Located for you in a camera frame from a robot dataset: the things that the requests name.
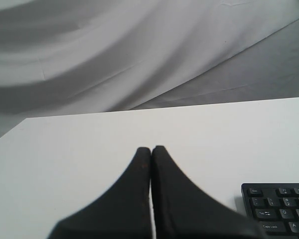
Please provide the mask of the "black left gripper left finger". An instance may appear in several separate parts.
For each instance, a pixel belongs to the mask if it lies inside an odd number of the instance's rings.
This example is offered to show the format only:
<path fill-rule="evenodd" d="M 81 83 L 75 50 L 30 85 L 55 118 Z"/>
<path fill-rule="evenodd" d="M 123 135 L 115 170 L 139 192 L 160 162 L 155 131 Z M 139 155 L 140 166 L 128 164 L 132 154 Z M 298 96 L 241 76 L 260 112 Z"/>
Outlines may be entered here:
<path fill-rule="evenodd" d="M 49 238 L 151 238 L 150 160 L 150 149 L 138 148 L 119 179 L 97 200 L 60 220 Z"/>

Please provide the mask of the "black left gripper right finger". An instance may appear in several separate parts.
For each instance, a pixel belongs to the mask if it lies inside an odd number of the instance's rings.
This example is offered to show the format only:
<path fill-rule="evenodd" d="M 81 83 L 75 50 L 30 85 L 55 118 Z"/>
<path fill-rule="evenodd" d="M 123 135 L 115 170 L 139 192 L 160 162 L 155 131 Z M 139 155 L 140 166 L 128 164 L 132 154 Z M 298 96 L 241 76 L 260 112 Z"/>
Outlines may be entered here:
<path fill-rule="evenodd" d="M 151 194 L 158 239 L 264 239 L 252 219 L 197 187 L 164 146 L 151 155 Z"/>

